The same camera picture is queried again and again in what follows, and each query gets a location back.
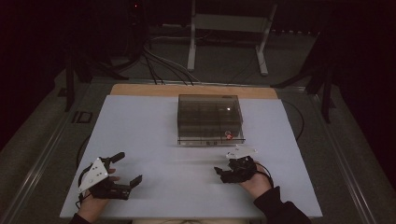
white tabletop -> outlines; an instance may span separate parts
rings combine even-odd
[[[309,217],[321,217],[318,200],[280,100],[240,99],[245,145],[271,172],[283,201],[294,202]],[[77,208],[77,180],[97,157],[126,156],[112,167],[128,184],[142,183],[128,201],[112,200],[107,218],[259,218],[263,214],[236,184],[223,184],[213,169],[228,169],[233,147],[177,145],[177,97],[107,96],[87,145],[61,217]]]

hand-mounted device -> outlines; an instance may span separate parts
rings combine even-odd
[[[86,189],[90,190],[93,198],[128,200],[131,189],[142,182],[142,175],[133,179],[128,186],[115,184],[114,181],[110,180],[108,173],[110,163],[115,163],[124,157],[124,152],[120,152],[119,154],[110,158],[99,157],[92,165],[82,171],[78,179],[78,199],[80,203],[82,203],[84,200],[82,192]],[[81,182],[82,177],[86,173],[87,175]]]
[[[229,152],[226,158],[229,159],[230,163],[228,166],[231,170],[223,171],[219,167],[215,167],[216,173],[220,175],[220,179],[223,183],[242,183],[249,180],[255,174],[261,174],[267,176],[270,181],[271,187],[274,187],[274,182],[271,174],[261,164],[255,162],[250,155],[256,153],[257,150],[250,147],[236,146],[234,152]],[[262,166],[265,171],[261,172],[257,170],[257,165]]]

dark sleeve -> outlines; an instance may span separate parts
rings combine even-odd
[[[69,224],[91,224],[91,222],[85,220],[81,216],[77,215],[77,213],[75,213],[72,220],[70,220]]]
[[[266,191],[254,201],[254,204],[264,212],[268,224],[311,223],[311,220],[294,203],[280,201],[279,187]]]

hand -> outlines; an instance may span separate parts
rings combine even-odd
[[[262,166],[258,164],[256,164],[256,166],[258,171],[265,173]],[[267,176],[262,174],[255,174],[249,180],[240,183],[239,185],[242,186],[242,188],[244,188],[253,197],[254,200],[264,194],[268,189],[272,188]]]
[[[114,172],[116,172],[116,169],[108,170],[109,174],[113,174]],[[110,180],[117,181],[120,180],[120,178],[118,176],[111,176]],[[77,214],[82,218],[84,218],[85,220],[93,223],[99,218],[99,216],[105,210],[105,207],[108,204],[108,202],[110,202],[110,200],[93,198],[89,190],[85,191],[84,197],[86,198],[82,201],[81,207],[78,209]]]

clear plastic box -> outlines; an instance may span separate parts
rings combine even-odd
[[[236,95],[179,95],[179,145],[242,144],[242,114]]]

